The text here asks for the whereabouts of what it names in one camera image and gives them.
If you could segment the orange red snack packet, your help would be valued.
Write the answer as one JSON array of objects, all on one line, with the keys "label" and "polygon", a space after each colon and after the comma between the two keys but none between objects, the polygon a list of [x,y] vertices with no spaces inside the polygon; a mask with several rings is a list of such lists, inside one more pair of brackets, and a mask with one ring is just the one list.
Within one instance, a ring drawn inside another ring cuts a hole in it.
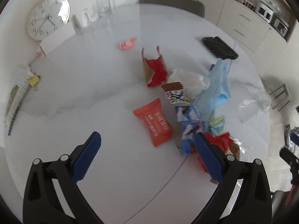
[{"label": "orange red snack packet", "polygon": [[173,128],[162,113],[160,98],[134,110],[133,114],[145,122],[155,147],[172,138]]}]

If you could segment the torn brown red cardboard box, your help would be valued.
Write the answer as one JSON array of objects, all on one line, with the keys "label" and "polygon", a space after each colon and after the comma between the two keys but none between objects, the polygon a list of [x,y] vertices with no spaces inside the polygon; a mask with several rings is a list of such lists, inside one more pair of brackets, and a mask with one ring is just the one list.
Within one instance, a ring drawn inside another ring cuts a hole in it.
[{"label": "torn brown red cardboard box", "polygon": [[159,55],[156,59],[147,59],[144,56],[144,48],[141,51],[143,70],[145,74],[145,83],[148,88],[153,88],[162,85],[167,80],[167,69],[164,58],[160,53],[160,47],[156,47]]}]

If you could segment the pink crumpled paper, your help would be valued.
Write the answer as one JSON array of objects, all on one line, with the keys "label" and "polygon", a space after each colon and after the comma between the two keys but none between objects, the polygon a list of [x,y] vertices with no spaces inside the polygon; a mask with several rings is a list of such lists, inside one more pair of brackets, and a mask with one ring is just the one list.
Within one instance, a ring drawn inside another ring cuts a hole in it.
[{"label": "pink crumpled paper", "polygon": [[125,51],[125,50],[132,48],[134,46],[136,40],[137,40],[137,38],[134,37],[134,38],[130,38],[126,41],[122,41],[121,43],[119,43],[119,49]]}]

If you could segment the blue plastic bag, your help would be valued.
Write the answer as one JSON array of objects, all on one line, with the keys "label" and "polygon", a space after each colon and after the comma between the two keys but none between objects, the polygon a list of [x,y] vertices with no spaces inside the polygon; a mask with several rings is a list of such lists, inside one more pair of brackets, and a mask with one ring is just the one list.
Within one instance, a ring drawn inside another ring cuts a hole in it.
[{"label": "blue plastic bag", "polygon": [[194,100],[201,119],[209,119],[219,105],[231,98],[228,83],[229,63],[218,59],[209,72],[210,86],[203,90]]}]

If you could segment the black mesh pad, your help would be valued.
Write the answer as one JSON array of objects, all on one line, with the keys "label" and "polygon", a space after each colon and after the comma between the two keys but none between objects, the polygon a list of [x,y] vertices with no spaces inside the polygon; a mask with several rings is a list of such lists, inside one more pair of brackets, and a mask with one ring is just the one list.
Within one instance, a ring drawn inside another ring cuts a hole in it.
[{"label": "black mesh pad", "polygon": [[217,58],[236,60],[239,57],[239,55],[218,36],[202,38],[201,42]]}]

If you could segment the red paper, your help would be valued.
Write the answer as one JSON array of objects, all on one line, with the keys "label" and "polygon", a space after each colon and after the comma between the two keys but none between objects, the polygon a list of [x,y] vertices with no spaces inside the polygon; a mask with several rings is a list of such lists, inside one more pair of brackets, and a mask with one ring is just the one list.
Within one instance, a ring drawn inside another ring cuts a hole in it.
[{"label": "red paper", "polygon": [[203,169],[209,173],[213,179],[223,177],[224,157],[232,140],[229,133],[213,136],[209,133],[197,133],[195,135],[195,149],[198,159]]}]

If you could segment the clear glass cup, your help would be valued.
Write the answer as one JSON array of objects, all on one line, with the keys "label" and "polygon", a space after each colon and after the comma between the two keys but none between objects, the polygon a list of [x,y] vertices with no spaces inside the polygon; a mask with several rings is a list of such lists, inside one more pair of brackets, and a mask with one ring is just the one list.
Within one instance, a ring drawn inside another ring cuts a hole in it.
[{"label": "clear glass cup", "polygon": [[99,17],[105,17],[115,10],[115,0],[97,0],[96,6]]}]

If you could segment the brown white snack packet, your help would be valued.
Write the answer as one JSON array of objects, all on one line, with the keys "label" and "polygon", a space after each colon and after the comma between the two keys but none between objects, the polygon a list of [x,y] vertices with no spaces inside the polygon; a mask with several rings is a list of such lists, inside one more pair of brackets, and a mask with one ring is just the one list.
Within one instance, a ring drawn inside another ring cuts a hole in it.
[{"label": "brown white snack packet", "polygon": [[190,104],[190,99],[180,82],[166,83],[161,88],[170,104]]}]

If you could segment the blue white snack bag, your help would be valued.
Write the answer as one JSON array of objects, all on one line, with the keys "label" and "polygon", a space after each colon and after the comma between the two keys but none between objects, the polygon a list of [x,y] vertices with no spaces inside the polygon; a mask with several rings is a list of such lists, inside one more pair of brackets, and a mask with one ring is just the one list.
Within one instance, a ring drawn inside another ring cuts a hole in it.
[{"label": "blue white snack bag", "polygon": [[198,109],[194,105],[175,106],[176,120],[182,124],[181,142],[177,146],[181,156],[196,152],[194,147],[195,135],[209,132],[209,121],[200,118]]}]

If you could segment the clear brown snack wrapper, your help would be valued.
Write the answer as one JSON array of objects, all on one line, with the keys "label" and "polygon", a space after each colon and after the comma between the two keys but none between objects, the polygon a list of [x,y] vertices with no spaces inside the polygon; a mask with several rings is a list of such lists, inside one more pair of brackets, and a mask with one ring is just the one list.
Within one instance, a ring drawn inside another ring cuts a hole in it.
[{"label": "clear brown snack wrapper", "polygon": [[230,137],[230,139],[232,140],[231,145],[229,146],[229,150],[230,152],[238,159],[241,160],[242,156],[244,156],[244,154],[246,153],[246,149],[243,147],[243,143],[234,138],[234,137]]}]

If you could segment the yellow blue paper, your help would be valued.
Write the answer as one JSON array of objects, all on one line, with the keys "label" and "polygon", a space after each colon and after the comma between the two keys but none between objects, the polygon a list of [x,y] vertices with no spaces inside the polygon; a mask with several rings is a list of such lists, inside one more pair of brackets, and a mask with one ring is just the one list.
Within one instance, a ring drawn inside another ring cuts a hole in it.
[{"label": "yellow blue paper", "polygon": [[220,116],[209,121],[209,133],[213,136],[221,134],[224,130],[225,117]]}]

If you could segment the round white wall clock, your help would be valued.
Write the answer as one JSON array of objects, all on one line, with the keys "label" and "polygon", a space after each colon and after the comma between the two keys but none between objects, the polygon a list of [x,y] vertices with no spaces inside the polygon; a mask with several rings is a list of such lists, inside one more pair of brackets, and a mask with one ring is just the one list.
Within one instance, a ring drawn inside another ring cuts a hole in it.
[{"label": "round white wall clock", "polygon": [[26,30],[34,41],[41,42],[67,24],[69,18],[70,3],[67,0],[42,0],[27,16]]}]

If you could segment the grey dining chair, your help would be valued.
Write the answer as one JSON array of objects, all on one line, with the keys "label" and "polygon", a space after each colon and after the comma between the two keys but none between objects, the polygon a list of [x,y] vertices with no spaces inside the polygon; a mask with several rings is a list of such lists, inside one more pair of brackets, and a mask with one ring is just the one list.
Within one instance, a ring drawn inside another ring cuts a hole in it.
[{"label": "grey dining chair", "polygon": [[205,7],[199,1],[193,0],[144,0],[144,4],[155,4],[178,8],[204,18]]}]

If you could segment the white plastic bag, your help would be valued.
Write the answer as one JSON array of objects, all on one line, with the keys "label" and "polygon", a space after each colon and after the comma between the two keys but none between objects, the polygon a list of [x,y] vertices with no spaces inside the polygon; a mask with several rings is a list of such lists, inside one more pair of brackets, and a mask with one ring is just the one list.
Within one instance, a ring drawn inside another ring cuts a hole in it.
[{"label": "white plastic bag", "polygon": [[181,83],[186,95],[191,100],[194,100],[202,91],[210,87],[209,77],[182,69],[173,69],[167,78],[167,83],[176,82]]}]

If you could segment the white drawer cabinet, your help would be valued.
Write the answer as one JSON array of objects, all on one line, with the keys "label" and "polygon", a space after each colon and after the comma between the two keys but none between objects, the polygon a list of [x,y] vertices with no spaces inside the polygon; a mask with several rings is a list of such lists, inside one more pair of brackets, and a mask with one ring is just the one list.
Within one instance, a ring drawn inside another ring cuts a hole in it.
[{"label": "white drawer cabinet", "polygon": [[224,0],[217,26],[231,36],[264,76],[287,42],[272,26],[235,0]]}]

